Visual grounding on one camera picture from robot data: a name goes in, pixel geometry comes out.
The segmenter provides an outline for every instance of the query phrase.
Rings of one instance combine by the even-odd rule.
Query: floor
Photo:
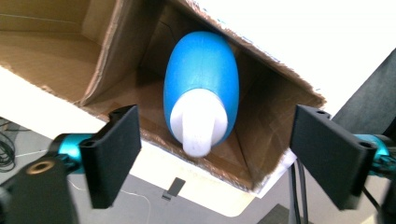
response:
[[[9,172],[0,174],[0,183],[15,175],[18,169],[30,161],[42,156],[51,140],[34,132],[13,132],[16,147],[17,167]],[[327,198],[316,181],[307,175],[309,220],[313,223],[362,223],[375,213],[374,208],[365,197],[361,197],[361,204],[355,211],[338,211]],[[114,206],[107,210],[92,210],[90,198],[86,190],[84,175],[70,175],[69,187],[72,191],[75,205],[78,209],[80,223],[259,223],[277,204],[289,208],[289,182],[285,174],[262,199],[255,199],[238,217],[225,217],[212,212],[198,204],[182,197],[174,197],[171,201],[162,199],[163,189],[148,182],[129,175],[124,182]],[[366,186],[378,201],[382,201],[383,192],[388,184],[387,180],[371,177]]]

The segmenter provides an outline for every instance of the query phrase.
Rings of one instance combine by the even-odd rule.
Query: white surface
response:
[[[61,133],[96,133],[105,123],[0,66],[0,116],[54,139]]]
[[[255,198],[253,194],[237,189],[147,142],[142,142],[142,150],[130,174],[166,190],[175,177],[181,178],[186,183],[177,196],[226,217],[239,216]]]
[[[307,80],[332,115],[396,47],[394,1],[195,2]]]

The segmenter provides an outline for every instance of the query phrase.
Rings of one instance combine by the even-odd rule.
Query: black cable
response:
[[[367,188],[365,186],[363,186],[363,190],[362,191],[363,191],[364,195],[366,195],[367,199],[373,204],[373,206],[375,207],[376,211],[378,213],[380,213],[381,212],[381,206],[375,200],[373,195],[367,190]]]
[[[306,201],[306,185],[305,185],[305,173],[303,163],[297,159],[298,171],[300,174],[300,189],[301,189],[301,200],[303,204],[303,216],[304,216],[304,224],[308,224],[308,203]]]
[[[293,200],[293,208],[290,208],[294,210],[294,215],[296,218],[296,224],[301,224],[301,218],[300,218],[300,209],[298,206],[298,198],[297,198],[297,184],[296,184],[296,170],[294,164],[291,165],[289,168],[289,181],[290,181],[290,191],[291,191],[291,200]]]
[[[6,173],[15,168],[14,143],[3,133],[0,133],[6,141],[0,139],[0,173]]]

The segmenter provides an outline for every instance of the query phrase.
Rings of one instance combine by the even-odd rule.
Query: cardboard flap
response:
[[[81,101],[85,105],[114,86],[142,60],[163,10],[160,0],[119,0],[107,30],[99,62]]]
[[[1,31],[79,32],[89,0],[0,0]]]

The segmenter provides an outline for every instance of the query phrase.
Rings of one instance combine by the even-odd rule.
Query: wire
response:
[[[363,190],[362,191],[363,191],[364,195],[366,195],[367,199],[373,204],[373,206],[375,207],[376,211],[378,213],[380,213],[381,212],[381,206],[375,200],[373,195],[367,190],[367,188],[365,186],[363,186]]]
[[[4,132],[30,132],[30,129],[5,129]]]
[[[5,122],[5,123],[0,124],[0,127],[6,126],[6,125],[8,125],[8,124],[10,124],[10,123],[11,123],[11,121],[7,121],[7,122]]]
[[[300,175],[300,189],[301,189],[301,200],[303,204],[303,216],[304,216],[304,224],[308,224],[308,203],[306,201],[306,185],[305,185],[305,173],[303,163],[297,159],[298,172]]]
[[[24,157],[24,156],[30,156],[30,155],[37,154],[37,153],[42,153],[42,152],[47,152],[47,150],[43,150],[43,151],[36,151],[36,152],[29,152],[29,153],[25,153],[25,154],[17,155],[17,156],[15,156],[15,158],[18,158],[18,157]]]
[[[0,133],[5,140],[0,139],[0,173],[6,173],[13,170],[15,164],[15,146],[14,143],[3,133]]]
[[[294,164],[292,164],[291,167],[289,168],[289,182],[290,182],[290,194],[291,194],[290,201],[291,201],[291,206],[293,207],[293,210],[292,208],[290,208],[290,211],[294,211],[296,224],[301,224],[300,209],[298,207],[298,199],[297,199],[296,171]]]
[[[86,189],[82,189],[82,188],[77,187],[72,181],[70,181],[70,180],[67,180],[67,181],[73,186],[73,188],[81,190],[81,191],[87,191]],[[123,190],[123,189],[121,189],[120,191],[122,193],[125,193],[125,194],[134,195],[136,197],[144,198],[146,200],[146,202],[148,202],[148,218],[147,218],[146,223],[149,224],[149,217],[151,216],[151,202],[149,201],[149,199],[146,196],[144,196],[144,195],[128,192],[128,191]]]

